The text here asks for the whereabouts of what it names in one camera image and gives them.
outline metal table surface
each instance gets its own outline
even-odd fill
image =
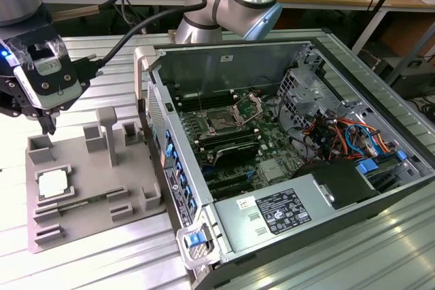
[[[435,151],[433,128],[415,121],[412,109],[382,92],[339,40],[321,30],[292,31],[317,37],[373,91],[424,144]],[[271,37],[288,37],[274,31]],[[225,34],[226,39],[235,37]],[[102,56],[119,37],[66,38],[73,58]],[[138,120],[133,92],[133,49],[167,42],[166,35],[134,37],[94,79],[91,88],[58,118],[53,141],[82,136],[95,122],[94,109],[113,105],[118,125]],[[335,88],[355,92],[339,80]],[[188,275],[168,215],[137,221],[69,244],[30,254],[27,251],[24,149],[39,124],[24,117],[0,116],[0,287],[4,289],[189,289]],[[435,289],[435,184],[427,186],[378,217],[282,257],[221,289]]]

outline motherboard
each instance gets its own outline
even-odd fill
[[[303,153],[257,92],[186,99],[178,102],[181,123],[215,199],[286,181],[302,165]]]

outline blue latch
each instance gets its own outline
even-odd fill
[[[358,170],[361,173],[369,173],[370,171],[376,170],[378,169],[378,165],[375,163],[375,161],[373,161],[373,159],[367,159],[364,161],[361,161],[360,164],[358,165]]]
[[[196,213],[196,203],[195,203],[195,200],[193,198],[189,201],[189,206],[190,206],[190,209],[192,210],[192,213],[195,214]]]
[[[184,190],[184,197],[186,197],[186,200],[190,200],[192,197],[192,190],[190,190],[190,186],[187,186]]]
[[[408,156],[406,155],[405,152],[403,152],[402,150],[397,151],[397,157],[401,160],[401,161],[405,161]]]
[[[179,176],[179,180],[181,181],[181,188],[186,188],[186,186],[188,185],[188,180],[186,178],[186,175],[184,173],[180,174]]]
[[[168,147],[166,148],[166,156],[170,157],[172,156],[172,152],[174,150],[174,144],[169,144]]]
[[[207,239],[203,232],[195,232],[194,234],[189,235],[187,237],[187,243],[190,248],[199,246],[200,244],[205,244]]]
[[[181,165],[180,162],[177,162],[177,171],[178,171],[179,173],[182,173],[182,172],[183,172],[183,166]]]

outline electronic equipment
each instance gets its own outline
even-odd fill
[[[316,38],[137,52],[150,74],[139,113],[196,289],[435,179],[432,153]]]
[[[402,60],[400,57],[384,58],[375,68],[375,73],[382,79],[389,74]],[[423,58],[411,61],[400,76],[390,85],[402,98],[416,98],[435,94],[435,67]]]

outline power supply label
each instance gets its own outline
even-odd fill
[[[292,188],[256,200],[256,204],[273,234],[280,234],[311,221]]]

